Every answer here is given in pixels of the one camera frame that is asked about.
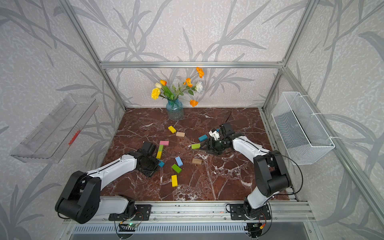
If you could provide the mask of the pink block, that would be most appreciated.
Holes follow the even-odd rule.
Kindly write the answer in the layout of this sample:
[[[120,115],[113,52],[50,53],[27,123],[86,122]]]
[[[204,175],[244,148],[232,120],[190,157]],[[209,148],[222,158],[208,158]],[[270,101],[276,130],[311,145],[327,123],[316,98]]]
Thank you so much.
[[[168,146],[169,141],[160,141],[159,145]]]

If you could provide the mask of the light green block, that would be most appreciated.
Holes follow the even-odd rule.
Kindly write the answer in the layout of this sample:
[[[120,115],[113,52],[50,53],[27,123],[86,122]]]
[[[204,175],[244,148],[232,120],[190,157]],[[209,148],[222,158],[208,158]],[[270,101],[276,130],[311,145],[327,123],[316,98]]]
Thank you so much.
[[[201,147],[201,144],[192,144],[191,145],[191,148],[193,149],[193,150],[195,150],[195,149],[199,149]]]

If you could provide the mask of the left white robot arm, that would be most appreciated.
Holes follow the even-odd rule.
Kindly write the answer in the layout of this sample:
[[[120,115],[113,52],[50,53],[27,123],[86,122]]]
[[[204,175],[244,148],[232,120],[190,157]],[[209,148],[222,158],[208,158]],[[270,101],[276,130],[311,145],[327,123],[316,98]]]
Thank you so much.
[[[152,177],[160,161],[149,154],[130,152],[119,159],[89,172],[73,173],[65,185],[55,211],[79,224],[87,223],[95,216],[115,214],[119,219],[135,215],[135,201],[122,196],[101,196],[108,184],[122,175],[138,170]]]

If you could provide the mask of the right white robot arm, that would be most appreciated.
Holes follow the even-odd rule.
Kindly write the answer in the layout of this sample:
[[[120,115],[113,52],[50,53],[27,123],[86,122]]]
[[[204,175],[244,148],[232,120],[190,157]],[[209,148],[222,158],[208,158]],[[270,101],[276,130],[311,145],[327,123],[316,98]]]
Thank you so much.
[[[217,156],[229,148],[241,153],[254,164],[256,188],[245,198],[245,210],[263,207],[270,198],[291,186],[292,181],[281,153],[263,149],[243,134],[228,135],[221,139],[210,137],[200,147]]]

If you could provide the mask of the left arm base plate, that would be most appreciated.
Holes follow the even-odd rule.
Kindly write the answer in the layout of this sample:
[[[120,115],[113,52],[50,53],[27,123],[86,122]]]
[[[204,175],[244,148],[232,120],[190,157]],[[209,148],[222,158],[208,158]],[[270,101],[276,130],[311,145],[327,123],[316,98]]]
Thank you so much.
[[[151,214],[152,205],[132,205],[121,214],[110,214],[109,221],[148,221]]]

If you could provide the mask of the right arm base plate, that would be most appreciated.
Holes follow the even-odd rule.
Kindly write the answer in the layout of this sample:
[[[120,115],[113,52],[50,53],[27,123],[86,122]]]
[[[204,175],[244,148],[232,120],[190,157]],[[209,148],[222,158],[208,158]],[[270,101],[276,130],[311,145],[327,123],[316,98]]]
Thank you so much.
[[[263,205],[258,209],[246,207],[245,204],[229,204],[231,220],[271,220],[271,210],[269,205]]]

